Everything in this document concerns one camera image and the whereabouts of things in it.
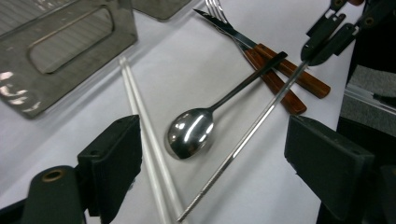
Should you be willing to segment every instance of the metal tray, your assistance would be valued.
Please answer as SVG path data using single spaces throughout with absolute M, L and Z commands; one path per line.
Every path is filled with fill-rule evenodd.
M 137 40 L 125 1 L 3 1 L 0 98 L 26 118 L 49 108 Z

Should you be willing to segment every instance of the metal rod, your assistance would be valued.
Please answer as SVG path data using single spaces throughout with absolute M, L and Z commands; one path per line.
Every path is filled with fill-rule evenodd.
M 198 193 L 198 195 L 192 200 L 190 205 L 184 210 L 184 212 L 177 219 L 177 222 L 182 222 L 187 215 L 192 211 L 192 209 L 200 202 L 203 197 L 207 194 L 207 192 L 212 188 L 212 186 L 216 183 L 216 181 L 220 178 L 220 176 L 224 173 L 227 167 L 233 162 L 233 160 L 238 156 L 238 154 L 242 151 L 245 144 L 250 140 L 253 134 L 259 129 L 265 119 L 271 114 L 276 105 L 285 97 L 286 93 L 290 90 L 290 87 L 297 80 L 300 74 L 305 70 L 308 66 L 308 61 L 302 62 L 297 69 L 294 71 L 293 75 L 289 78 L 289 80 L 285 83 L 279 93 L 271 100 L 267 107 L 262 111 L 262 113 L 258 116 L 253 125 L 249 128 L 247 133 L 243 136 L 243 138 L 236 145 L 235 149 L 229 154 L 229 156 L 225 159 L 225 161 L 221 164 L 219 169 L 210 177 L 210 179 L 206 182 L 204 187 Z

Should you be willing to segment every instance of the screw hole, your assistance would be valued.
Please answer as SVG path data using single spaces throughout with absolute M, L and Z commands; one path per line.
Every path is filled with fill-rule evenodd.
M 64 170 L 51 170 L 42 177 L 43 182 L 49 183 L 58 180 L 64 176 Z

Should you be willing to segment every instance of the black clamp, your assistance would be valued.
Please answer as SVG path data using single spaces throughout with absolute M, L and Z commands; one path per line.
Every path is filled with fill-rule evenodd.
M 333 35 L 346 17 L 343 13 L 337 15 L 346 2 L 332 0 L 330 7 L 307 32 L 310 39 L 301 51 L 302 61 L 309 61 L 308 65 L 315 66 L 326 62 L 333 54 L 340 55 L 362 30 L 375 27 L 396 8 L 395 0 L 378 1 L 355 24 L 345 23 Z

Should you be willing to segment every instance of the metal utensil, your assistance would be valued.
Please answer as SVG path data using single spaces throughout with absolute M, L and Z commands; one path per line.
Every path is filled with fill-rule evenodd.
M 237 32 L 230 23 L 224 23 L 222 21 L 219 21 L 218 19 L 213 18 L 206 12 L 203 12 L 201 10 L 195 9 L 195 11 L 203 16 L 205 19 L 207 19 L 210 23 L 218 27 L 220 30 L 223 32 L 227 33 L 228 35 L 232 36 L 234 39 L 238 40 L 240 43 L 244 44 L 246 47 L 249 49 L 255 49 L 257 52 L 260 53 L 260 55 L 265 58 L 266 60 L 271 59 L 274 55 L 276 55 L 275 52 L 273 52 L 271 49 L 267 48 L 264 46 L 264 44 L 256 44 L 246 36 L 242 35 L 241 33 Z M 293 63 L 291 63 L 288 60 L 285 60 L 284 62 L 280 63 L 278 66 L 275 67 L 279 72 L 284 74 L 287 77 L 290 77 L 293 74 L 293 71 L 297 66 Z M 303 72 L 303 74 L 300 76 L 300 78 L 297 80 L 297 84 L 302 86 L 304 89 L 307 91 L 311 92 L 315 96 L 317 96 L 319 99 L 327 96 L 331 90 L 331 88 L 320 81 L 319 79 L 309 75 L 307 72 Z
M 228 155 L 225 161 L 221 164 L 219 169 L 210 177 L 210 179 L 206 182 L 201 191 L 197 194 L 197 196 L 192 200 L 190 205 L 184 210 L 184 212 L 177 219 L 177 222 L 182 222 L 192 211 L 192 209 L 200 202 L 207 192 L 212 188 L 212 186 L 216 183 L 216 181 L 220 178 L 220 176 L 224 173 L 227 167 L 233 162 L 233 160 L 239 155 L 239 153 L 244 148 L 245 144 L 250 140 L 253 134 L 260 128 L 262 123 L 266 118 L 271 114 L 274 108 L 279 104 L 282 98 L 285 96 L 286 92 L 290 89 L 292 84 L 296 82 L 297 78 L 301 75 L 301 73 L 307 67 L 308 62 L 302 62 L 300 66 L 297 67 L 294 74 L 289 78 L 289 80 L 282 87 L 280 92 L 272 99 L 272 101 L 268 104 L 267 107 L 262 111 L 262 113 L 257 117 L 256 121 L 249 128 L 244 137 L 239 141 L 233 151 Z
M 224 14 L 220 0 L 205 0 L 205 3 L 207 11 L 213 18 L 216 18 L 219 21 L 231 25 Z M 258 70 L 261 67 L 265 66 L 267 60 L 265 60 L 259 52 L 257 52 L 255 49 L 248 49 L 248 47 L 241 44 L 239 41 L 233 38 L 233 36 L 228 35 L 221 29 L 217 28 L 217 30 L 222 34 L 229 36 L 233 40 L 235 45 L 240 49 L 242 54 L 245 56 L 247 61 L 253 66 L 255 70 Z M 277 94 L 282 86 L 285 84 L 285 82 L 283 82 L 283 80 L 277 75 L 274 70 L 268 71 L 266 76 L 262 76 L 262 80 L 273 94 Z M 306 111 L 305 104 L 298 98 L 296 94 L 294 94 L 292 90 L 286 93 L 286 96 L 281 101 L 281 103 L 285 107 L 285 109 L 292 115 L 302 114 Z
M 256 78 L 266 74 L 286 57 L 287 54 L 285 52 L 280 52 L 267 65 L 250 75 L 212 106 L 208 108 L 194 108 L 180 114 L 171 123 L 165 136 L 165 145 L 168 152 L 177 159 L 187 159 L 207 146 L 209 135 L 214 125 L 213 112 Z

